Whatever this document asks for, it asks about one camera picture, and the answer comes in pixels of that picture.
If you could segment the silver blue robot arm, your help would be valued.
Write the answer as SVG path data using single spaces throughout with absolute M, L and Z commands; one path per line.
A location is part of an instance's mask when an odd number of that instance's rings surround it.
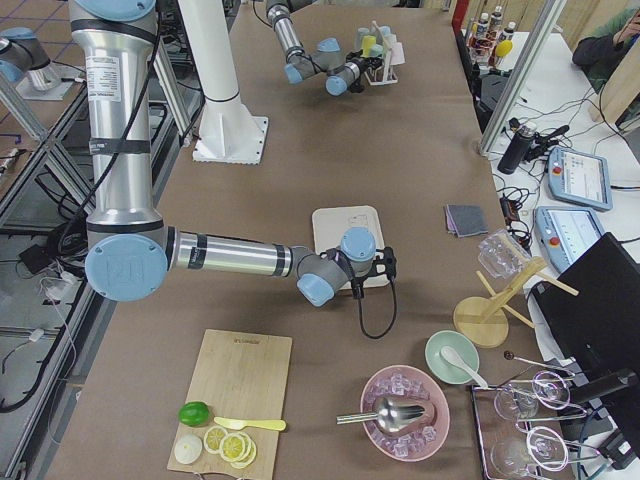
M 241 100 L 222 4 L 183 1 L 179 10 L 204 96 L 195 159 L 258 163 L 268 121 Z M 349 228 L 338 246 L 316 254 L 166 225 L 152 199 L 147 92 L 160 54 L 159 5 L 73 1 L 69 13 L 85 55 L 96 201 L 86 220 L 85 274 L 97 293 L 138 300 L 179 267 L 294 276 L 305 298 L 322 306 L 343 287 L 361 297 L 369 278 L 395 277 L 393 251 L 378 248 L 363 227 Z
M 318 43 L 313 53 L 307 53 L 302 46 L 291 21 L 291 13 L 312 3 L 311 0 L 269 0 L 266 2 L 266 16 L 269 25 L 277 35 L 286 57 L 285 74 L 290 84 L 325 73 L 325 88 L 333 96 L 346 91 L 362 92 L 361 76 L 367 71 L 380 68 L 383 61 L 379 57 L 364 57 L 363 51 L 351 52 L 344 56 L 336 38 L 330 37 Z

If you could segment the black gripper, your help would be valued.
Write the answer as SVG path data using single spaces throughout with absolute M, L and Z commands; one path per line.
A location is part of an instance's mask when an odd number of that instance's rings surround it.
M 361 93 L 364 87 L 361 77 L 373 73 L 382 66 L 380 57 L 353 57 L 347 62 L 347 89 L 352 93 Z
M 365 282 L 370 278 L 384 275 L 395 291 L 395 280 L 397 276 L 397 259 L 392 247 L 377 249 L 374 257 L 365 262 L 350 261 L 352 267 L 350 286 L 353 297 L 362 299 L 364 297 Z

